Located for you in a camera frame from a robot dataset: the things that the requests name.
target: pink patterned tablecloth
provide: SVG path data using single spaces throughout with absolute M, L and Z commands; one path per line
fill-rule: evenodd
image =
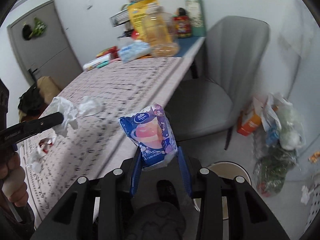
M 125 137 L 118 117 L 152 103 L 154 95 L 180 62 L 181 58 L 141 59 L 126 64 L 114 62 L 81 73 L 60 93 L 59 96 L 76 106 L 84 96 L 100 98 L 105 110 L 93 116 L 78 117 L 77 130 L 68 127 L 66 138 L 58 136 L 49 154 L 41 159 L 41 173 L 26 168 L 29 204 L 38 220 L 36 224 L 79 176 L 97 178 Z M 54 131 L 50 129 L 25 140 L 21 163 L 27 162 L 32 148 L 42 138 L 52 135 Z

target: blue gripper pad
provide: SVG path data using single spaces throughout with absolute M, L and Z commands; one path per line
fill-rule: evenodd
M 130 185 L 130 196 L 131 197 L 133 197 L 137 193 L 141 170 L 142 170 L 142 156 L 141 156 L 141 152 L 139 151 L 139 155 L 138 155 L 137 161 L 134 165 L 134 169 L 133 169 L 132 177 L 131 177 L 131 185 Z
M 186 192 L 188 193 L 189 197 L 191 197 L 191 195 L 192 195 L 192 178 L 191 178 L 191 174 L 190 174 L 190 171 L 189 171 L 186 159 L 185 159 L 185 155 L 184 155 L 182 148 L 180 146 L 178 148 L 178 163 L 179 163 L 179 167 L 180 167 L 180 172 L 181 172 L 184 188 L 185 188 Z

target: metal screw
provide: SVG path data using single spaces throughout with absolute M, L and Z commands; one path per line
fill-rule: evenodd
M 83 184 L 83 183 L 85 183 L 87 181 L 87 178 L 86 177 L 80 177 L 80 178 L 78 178 L 78 183 L 79 184 Z
M 236 177 L 236 182 L 244 183 L 244 181 L 245 181 L 244 177 L 242 177 L 242 176 L 237 176 Z
M 201 168 L 200 173 L 203 175 L 209 174 L 209 170 L 207 168 Z
M 115 170 L 113 170 L 113 174 L 114 175 L 121 175 L 122 174 L 122 170 L 121 169 L 115 169 Z

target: jar lid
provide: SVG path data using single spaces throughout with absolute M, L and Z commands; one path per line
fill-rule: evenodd
M 146 14 L 163 12 L 163 7 L 158 5 L 156 2 L 152 2 L 148 4 L 148 9 L 146 10 Z

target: orange box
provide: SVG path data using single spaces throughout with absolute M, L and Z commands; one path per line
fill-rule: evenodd
M 237 132 L 248 136 L 261 125 L 263 104 L 256 98 L 252 99 L 249 107 L 242 111 L 238 119 Z

